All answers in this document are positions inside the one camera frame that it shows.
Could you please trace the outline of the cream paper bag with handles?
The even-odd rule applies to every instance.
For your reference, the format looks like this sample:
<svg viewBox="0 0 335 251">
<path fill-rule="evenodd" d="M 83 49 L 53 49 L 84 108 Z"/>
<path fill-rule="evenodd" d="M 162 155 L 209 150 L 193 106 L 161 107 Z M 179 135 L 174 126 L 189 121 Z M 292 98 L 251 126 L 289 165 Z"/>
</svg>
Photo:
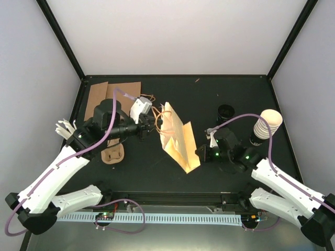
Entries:
<svg viewBox="0 0 335 251">
<path fill-rule="evenodd" d="M 196 142 L 192 124 L 184 124 L 169 102 L 151 108 L 153 115 L 162 115 L 163 124 L 155 126 L 163 150 L 174 159 L 188 174 L 200 166 L 199 157 L 195 154 Z"/>
</svg>

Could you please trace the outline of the brown cardboard cup carrier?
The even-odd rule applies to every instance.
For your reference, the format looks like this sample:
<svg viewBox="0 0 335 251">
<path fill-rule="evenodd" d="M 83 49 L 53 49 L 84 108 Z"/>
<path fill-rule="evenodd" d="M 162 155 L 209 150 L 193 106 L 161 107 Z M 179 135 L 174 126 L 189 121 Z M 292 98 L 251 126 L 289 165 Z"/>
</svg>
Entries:
<svg viewBox="0 0 335 251">
<path fill-rule="evenodd" d="M 125 150 L 120 139 L 113 139 L 107 142 L 107 148 L 101 151 L 101 158 L 105 164 L 112 165 L 124 159 Z"/>
</svg>

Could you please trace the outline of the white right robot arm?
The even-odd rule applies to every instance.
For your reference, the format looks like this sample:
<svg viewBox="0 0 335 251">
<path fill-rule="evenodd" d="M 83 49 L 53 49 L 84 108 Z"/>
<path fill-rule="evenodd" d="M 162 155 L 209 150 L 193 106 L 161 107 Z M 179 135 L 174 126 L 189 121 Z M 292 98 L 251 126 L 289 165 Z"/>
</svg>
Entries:
<svg viewBox="0 0 335 251">
<path fill-rule="evenodd" d="M 312 243 L 326 247 L 334 236 L 334 194 L 327 196 L 308 188 L 261 156 L 255 148 L 245 147 L 228 128 L 207 129 L 208 144 L 196 155 L 202 163 L 220 162 L 233 172 L 249 172 L 251 178 L 273 190 L 248 184 L 240 192 L 238 205 L 268 211 L 297 226 Z"/>
</svg>

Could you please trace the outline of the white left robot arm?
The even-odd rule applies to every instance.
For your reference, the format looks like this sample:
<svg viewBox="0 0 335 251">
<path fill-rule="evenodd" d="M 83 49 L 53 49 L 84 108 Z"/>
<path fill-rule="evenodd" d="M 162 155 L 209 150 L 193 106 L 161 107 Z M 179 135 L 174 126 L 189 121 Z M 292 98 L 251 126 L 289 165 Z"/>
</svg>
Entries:
<svg viewBox="0 0 335 251">
<path fill-rule="evenodd" d="M 139 97 L 127 115 L 119 101 L 105 99 L 81 127 L 69 130 L 65 146 L 49 167 L 29 187 L 19 193 L 11 192 L 5 198 L 25 230 L 39 235 L 69 213 L 87 207 L 108 208 L 113 200 L 112 191 L 101 182 L 64 195 L 58 192 L 80 169 L 107 149 L 110 140 L 131 136 L 143 140 L 160 126 L 162 119 L 149 115 L 150 108 L 151 103 Z"/>
</svg>

